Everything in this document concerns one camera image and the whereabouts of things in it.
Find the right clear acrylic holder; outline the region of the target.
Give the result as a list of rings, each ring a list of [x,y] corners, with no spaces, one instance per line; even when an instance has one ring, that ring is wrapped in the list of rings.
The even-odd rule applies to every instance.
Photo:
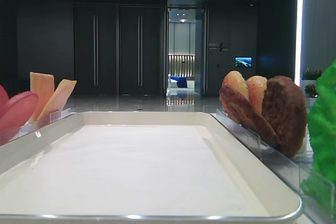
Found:
[[[308,220],[312,223],[335,223],[335,213],[325,209],[314,197],[307,195],[302,189],[302,182],[314,172],[312,160],[308,156],[285,157],[263,142],[255,132],[231,120],[223,109],[217,109],[214,117],[279,179],[302,197],[303,212]]]

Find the red tomato slice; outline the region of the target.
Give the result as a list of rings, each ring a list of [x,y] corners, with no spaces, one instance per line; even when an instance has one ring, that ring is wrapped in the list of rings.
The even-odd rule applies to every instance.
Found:
[[[19,93],[1,105],[1,131],[23,126],[32,116],[38,95],[31,91]]]
[[[1,116],[4,113],[5,105],[9,101],[9,97],[7,94],[7,91],[4,89],[2,85],[0,85],[0,110],[1,110]]]

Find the potted plant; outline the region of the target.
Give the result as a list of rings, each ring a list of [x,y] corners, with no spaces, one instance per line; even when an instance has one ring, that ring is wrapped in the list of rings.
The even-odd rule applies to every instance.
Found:
[[[316,85],[317,79],[321,77],[321,75],[322,70],[310,70],[307,68],[301,72],[300,87],[304,91],[306,97],[318,97]]]

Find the wall display screen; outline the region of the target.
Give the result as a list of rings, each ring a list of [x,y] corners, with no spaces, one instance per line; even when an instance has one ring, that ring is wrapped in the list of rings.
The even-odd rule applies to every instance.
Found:
[[[251,57],[236,57],[235,58],[235,67],[252,67],[252,58]]]

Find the dark double door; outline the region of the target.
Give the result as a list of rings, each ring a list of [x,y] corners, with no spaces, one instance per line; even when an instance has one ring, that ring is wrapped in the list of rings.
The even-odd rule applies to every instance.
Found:
[[[160,95],[162,10],[75,5],[76,94]]]

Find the clear acrylic holder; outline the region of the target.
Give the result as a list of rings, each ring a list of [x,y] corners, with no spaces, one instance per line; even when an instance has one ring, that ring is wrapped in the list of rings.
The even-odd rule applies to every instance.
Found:
[[[24,135],[27,135],[31,132],[39,131],[42,127],[48,126],[54,122],[59,121],[69,115],[73,114],[73,109],[68,108],[62,111],[56,111],[44,118],[37,120],[35,122],[27,122],[23,126],[16,126],[1,131],[1,146],[12,142]]]
[[[214,117],[279,179],[302,197],[303,212],[308,220],[312,223],[335,223],[335,213],[325,209],[314,197],[307,195],[302,189],[302,182],[314,172],[312,160],[308,156],[285,157],[263,142],[255,132],[231,120],[223,109],[217,109]]]

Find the white tray liner paper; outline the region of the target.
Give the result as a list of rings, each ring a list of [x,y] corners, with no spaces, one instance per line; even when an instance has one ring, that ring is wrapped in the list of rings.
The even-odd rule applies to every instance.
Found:
[[[88,125],[1,176],[1,213],[266,216],[203,126]]]

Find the brown meat patty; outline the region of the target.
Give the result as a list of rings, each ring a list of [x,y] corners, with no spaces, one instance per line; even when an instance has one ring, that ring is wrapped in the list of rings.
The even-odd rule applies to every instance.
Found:
[[[269,79],[261,114],[279,138],[276,149],[287,157],[294,157],[306,134],[307,109],[303,90],[289,77]]]
[[[244,128],[253,130],[268,145],[278,146],[279,137],[274,129],[240,92],[228,84],[223,84],[219,90],[219,99],[224,111]]]

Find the green lettuce leaf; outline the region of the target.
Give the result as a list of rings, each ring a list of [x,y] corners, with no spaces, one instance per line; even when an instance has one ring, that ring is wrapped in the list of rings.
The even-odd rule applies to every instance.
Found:
[[[303,191],[335,213],[335,62],[317,79],[319,97],[308,113],[314,170],[301,184]]]

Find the left clear acrylic holder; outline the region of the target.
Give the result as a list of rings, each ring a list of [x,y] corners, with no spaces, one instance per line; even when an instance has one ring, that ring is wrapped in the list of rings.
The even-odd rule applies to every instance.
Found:
[[[1,146],[12,142],[24,135],[27,135],[31,132],[39,131],[42,127],[48,126],[54,122],[59,121],[69,115],[73,114],[73,109],[68,108],[62,111],[56,111],[44,118],[37,120],[35,122],[27,122],[23,126],[16,126],[1,131]]]

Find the toasted bread slice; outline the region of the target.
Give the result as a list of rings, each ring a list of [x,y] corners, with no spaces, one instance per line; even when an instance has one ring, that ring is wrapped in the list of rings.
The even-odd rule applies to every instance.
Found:
[[[248,86],[244,77],[238,71],[230,71],[223,79],[223,83],[232,86],[240,94],[242,94],[247,100],[249,100]]]
[[[256,112],[261,114],[264,99],[264,92],[267,88],[267,78],[262,76],[252,76],[247,81],[249,102]]]

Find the orange cheese slice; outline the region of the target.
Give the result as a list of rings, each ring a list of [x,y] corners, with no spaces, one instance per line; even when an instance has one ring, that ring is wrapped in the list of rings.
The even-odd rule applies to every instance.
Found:
[[[73,92],[76,83],[76,80],[63,79],[59,83],[57,89],[54,91],[53,95],[51,96],[45,107],[43,108],[37,120],[41,120],[54,112],[62,111],[68,98]]]
[[[30,72],[30,91],[38,95],[37,106],[30,118],[35,122],[48,103],[55,90],[54,76],[51,74]]]

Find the white rectangular tray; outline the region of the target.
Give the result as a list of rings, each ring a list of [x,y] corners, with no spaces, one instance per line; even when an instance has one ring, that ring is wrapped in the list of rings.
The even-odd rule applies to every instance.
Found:
[[[1,145],[1,223],[295,223],[290,160],[225,116],[78,112]]]

